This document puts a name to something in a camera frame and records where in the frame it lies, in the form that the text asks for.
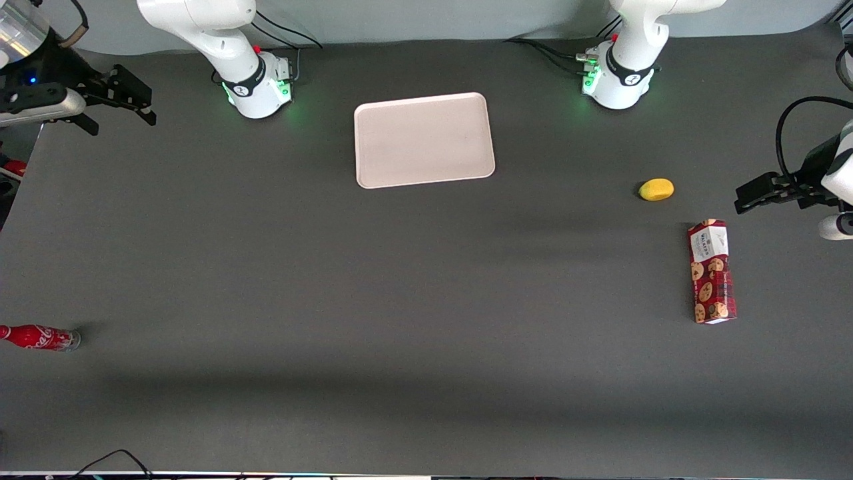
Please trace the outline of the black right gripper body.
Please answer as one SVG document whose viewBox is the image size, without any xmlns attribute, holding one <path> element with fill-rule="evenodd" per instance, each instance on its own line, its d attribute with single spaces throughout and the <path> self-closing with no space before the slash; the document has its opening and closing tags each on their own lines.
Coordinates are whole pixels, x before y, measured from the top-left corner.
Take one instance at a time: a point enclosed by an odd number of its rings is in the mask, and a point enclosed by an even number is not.
<svg viewBox="0 0 853 480">
<path fill-rule="evenodd" d="M 103 74 L 76 51 L 60 46 L 54 31 L 29 57 L 2 67 L 3 113 L 81 113 L 109 105 Z"/>
</svg>

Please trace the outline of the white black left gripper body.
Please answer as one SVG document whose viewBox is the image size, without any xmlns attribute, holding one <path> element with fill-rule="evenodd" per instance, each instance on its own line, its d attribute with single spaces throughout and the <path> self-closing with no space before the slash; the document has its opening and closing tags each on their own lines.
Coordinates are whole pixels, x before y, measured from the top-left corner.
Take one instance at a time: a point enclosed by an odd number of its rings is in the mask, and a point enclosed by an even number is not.
<svg viewBox="0 0 853 480">
<path fill-rule="evenodd" d="M 794 177 L 805 194 L 799 209 L 816 205 L 850 209 L 852 205 L 852 122 L 808 152 Z"/>
</svg>

